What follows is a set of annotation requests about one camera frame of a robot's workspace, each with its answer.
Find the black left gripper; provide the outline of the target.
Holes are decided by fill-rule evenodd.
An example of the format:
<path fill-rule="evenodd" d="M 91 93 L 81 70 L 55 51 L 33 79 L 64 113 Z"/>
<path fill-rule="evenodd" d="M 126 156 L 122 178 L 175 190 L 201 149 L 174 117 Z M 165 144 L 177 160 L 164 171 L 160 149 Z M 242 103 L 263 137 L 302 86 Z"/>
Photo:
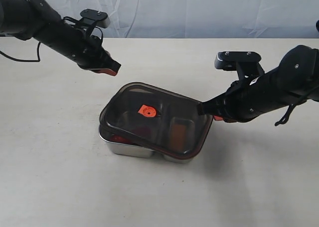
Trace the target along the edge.
<path fill-rule="evenodd" d="M 83 32 L 74 32 L 72 61 L 83 70 L 116 76 L 121 64 L 111 57 L 110 53 L 102 47 L 102 43 L 102 39 L 98 36 L 85 36 Z"/>

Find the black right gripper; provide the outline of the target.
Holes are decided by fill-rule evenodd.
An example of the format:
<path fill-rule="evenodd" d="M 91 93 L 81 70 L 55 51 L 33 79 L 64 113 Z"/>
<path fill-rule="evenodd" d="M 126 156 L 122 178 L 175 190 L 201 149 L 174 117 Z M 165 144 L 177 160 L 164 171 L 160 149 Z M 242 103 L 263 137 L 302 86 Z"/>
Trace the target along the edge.
<path fill-rule="evenodd" d="M 206 102 L 200 102 L 196 108 L 198 115 L 212 115 L 215 121 L 250 122 L 252 118 L 237 113 L 236 94 L 248 87 L 247 81 L 234 81 L 226 92 Z"/>

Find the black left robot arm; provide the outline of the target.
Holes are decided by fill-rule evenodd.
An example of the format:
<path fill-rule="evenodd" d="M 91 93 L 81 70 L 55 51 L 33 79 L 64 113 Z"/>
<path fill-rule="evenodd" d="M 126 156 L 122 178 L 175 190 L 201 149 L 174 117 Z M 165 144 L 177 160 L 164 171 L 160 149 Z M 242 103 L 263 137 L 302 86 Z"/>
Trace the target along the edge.
<path fill-rule="evenodd" d="M 46 0 L 0 0 L 0 31 L 23 41 L 33 38 L 83 70 L 117 75 L 121 64 L 103 48 L 103 37 L 93 35 L 109 26 L 108 14 L 85 9 L 80 15 L 61 17 Z"/>

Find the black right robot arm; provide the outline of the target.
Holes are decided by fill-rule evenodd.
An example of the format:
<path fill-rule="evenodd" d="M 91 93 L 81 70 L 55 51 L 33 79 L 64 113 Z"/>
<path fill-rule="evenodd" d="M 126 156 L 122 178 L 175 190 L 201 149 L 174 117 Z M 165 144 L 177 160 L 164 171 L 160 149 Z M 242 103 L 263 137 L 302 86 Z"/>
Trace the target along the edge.
<path fill-rule="evenodd" d="M 222 94 L 198 104 L 199 115 L 213 115 L 225 122 L 246 123 L 262 114 L 287 107 L 275 126 L 286 124 L 295 107 L 319 100 L 319 51 L 305 45 L 291 49 L 278 67 L 265 72 L 261 56 L 252 51 L 223 51 L 215 68 L 235 71 L 238 80 Z"/>

